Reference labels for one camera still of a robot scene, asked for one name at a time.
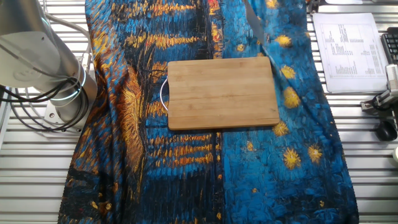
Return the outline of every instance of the yellow star pattern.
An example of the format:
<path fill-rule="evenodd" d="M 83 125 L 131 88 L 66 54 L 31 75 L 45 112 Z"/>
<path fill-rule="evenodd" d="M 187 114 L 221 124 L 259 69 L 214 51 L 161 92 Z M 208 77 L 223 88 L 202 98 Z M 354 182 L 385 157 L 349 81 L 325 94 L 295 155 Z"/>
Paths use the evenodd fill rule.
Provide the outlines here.
<path fill-rule="evenodd" d="M 284 157 L 285 166 L 290 170 L 301 165 L 301 159 L 294 149 L 287 148 Z"/>
<path fill-rule="evenodd" d="M 253 151 L 254 150 L 253 143 L 251 143 L 250 141 L 248 141 L 248 150 L 249 151 Z"/>
<path fill-rule="evenodd" d="M 284 91 L 285 106 L 288 108 L 296 108 L 300 104 L 300 98 L 292 87 L 287 87 Z"/>
<path fill-rule="evenodd" d="M 280 71 L 286 78 L 294 78 L 296 73 L 294 72 L 293 68 L 290 68 L 289 66 L 285 65 L 283 66 Z"/>
<path fill-rule="evenodd" d="M 275 39 L 275 41 L 278 42 L 281 47 L 291 47 L 292 46 L 292 39 L 290 39 L 286 35 L 278 36 Z"/>
<path fill-rule="evenodd" d="M 277 137 L 284 136 L 289 133 L 289 129 L 283 121 L 279 121 L 279 123 L 272 128 L 272 131 Z"/>
<path fill-rule="evenodd" d="M 239 45 L 236 47 L 236 50 L 239 51 L 239 52 L 242 52 L 242 51 L 244 50 L 244 45 L 243 45 L 243 44 L 239 44 Z"/>
<path fill-rule="evenodd" d="M 267 8 L 269 9 L 276 9 L 278 6 L 278 1 L 277 0 L 266 0 L 266 5 Z"/>
<path fill-rule="evenodd" d="M 312 162 L 319 164 L 322 153 L 321 150 L 318 148 L 318 146 L 316 145 L 310 146 L 308 148 L 308 155 L 310 156 Z"/>

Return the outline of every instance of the white cable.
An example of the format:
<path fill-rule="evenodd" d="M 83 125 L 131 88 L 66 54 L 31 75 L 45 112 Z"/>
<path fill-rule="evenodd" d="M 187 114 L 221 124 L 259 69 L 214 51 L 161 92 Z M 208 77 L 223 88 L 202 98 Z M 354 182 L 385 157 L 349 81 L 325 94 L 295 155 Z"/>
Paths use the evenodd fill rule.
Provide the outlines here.
<path fill-rule="evenodd" d="M 167 83 L 167 79 L 168 79 L 168 77 L 166 78 L 166 80 L 164 80 L 164 82 L 163 82 L 163 84 L 162 84 L 162 86 L 160 88 L 159 97 L 160 97 L 160 102 L 162 103 L 163 107 L 166 109 L 166 111 L 169 111 L 169 109 L 167 109 L 166 105 L 164 104 L 163 98 L 162 98 L 163 87 Z"/>
<path fill-rule="evenodd" d="M 90 33 L 87 30 L 85 30 L 84 28 L 82 28 L 82 27 L 80 27 L 80 26 L 78 26 L 78 25 L 76 25 L 76 24 L 74 24 L 72 22 L 64 21 L 63 19 L 57 18 L 57 17 L 55 17 L 55 16 L 53 16 L 53 15 L 47 13 L 47 12 L 45 13 L 45 16 L 47 18 L 49 18 L 50 20 L 52 20 L 52 21 L 59 22 L 60 24 L 62 24 L 64 26 L 67 26 L 69 28 L 72 28 L 72 29 L 75 29 L 77 31 L 80 31 L 83 35 L 85 35 L 87 37 L 87 40 L 88 40 L 86 53 L 90 53 L 91 52 Z"/>

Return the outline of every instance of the black clamp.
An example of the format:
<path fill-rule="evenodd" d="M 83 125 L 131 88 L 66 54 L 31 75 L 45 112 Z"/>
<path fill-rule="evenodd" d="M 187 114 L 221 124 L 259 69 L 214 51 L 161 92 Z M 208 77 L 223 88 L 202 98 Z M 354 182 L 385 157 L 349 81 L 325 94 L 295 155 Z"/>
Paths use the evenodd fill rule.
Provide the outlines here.
<path fill-rule="evenodd" d="M 311 15 L 314 13 L 318 12 L 319 9 L 319 3 L 321 0 L 310 0 L 308 6 L 307 6 L 307 12 L 309 12 Z"/>

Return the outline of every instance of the white wire loop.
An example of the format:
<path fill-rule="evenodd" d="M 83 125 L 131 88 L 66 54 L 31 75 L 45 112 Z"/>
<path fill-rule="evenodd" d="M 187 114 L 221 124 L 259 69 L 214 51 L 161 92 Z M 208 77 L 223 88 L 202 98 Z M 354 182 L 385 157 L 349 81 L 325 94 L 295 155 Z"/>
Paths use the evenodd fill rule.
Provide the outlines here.
<path fill-rule="evenodd" d="M 161 88 L 160 88 L 159 98 L 160 98 L 160 102 L 162 103 L 162 105 L 163 105 L 163 107 L 166 109 L 166 111 L 169 111 L 169 109 L 167 109 L 166 105 L 164 104 L 163 98 L 162 98 L 163 87 L 164 87 L 164 85 L 167 83 L 167 79 L 168 79 L 168 77 L 166 78 L 166 80 L 164 80 L 164 82 L 163 82 L 163 84 L 162 84 L 162 86 L 161 86 Z"/>

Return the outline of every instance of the metal grate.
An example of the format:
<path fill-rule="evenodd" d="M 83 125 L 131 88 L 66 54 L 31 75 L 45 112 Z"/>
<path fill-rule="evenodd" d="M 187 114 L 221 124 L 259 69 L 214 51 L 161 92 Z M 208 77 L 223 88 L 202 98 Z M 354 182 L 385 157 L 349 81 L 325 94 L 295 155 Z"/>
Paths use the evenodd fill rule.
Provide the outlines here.
<path fill-rule="evenodd" d="M 48 0 L 49 13 L 87 29 L 85 2 Z M 320 12 L 372 12 L 380 33 L 398 24 L 398 6 L 383 6 L 364 0 L 363 5 L 321 6 Z M 312 18 L 308 17 L 313 57 L 326 90 Z M 86 49 L 87 40 L 75 30 L 55 22 L 53 29 L 76 56 Z M 361 111 L 359 102 L 368 93 L 326 94 L 345 149 L 348 169 L 358 199 L 361 223 L 398 224 L 398 165 L 392 150 L 398 141 L 379 142 L 372 132 L 379 120 Z M 44 114 L 45 103 L 37 104 Z M 17 108 L 25 120 L 22 109 Z M 0 150 L 0 224 L 51 224 L 57 222 L 63 186 L 77 138 L 46 138 L 29 130 L 10 114 Z"/>

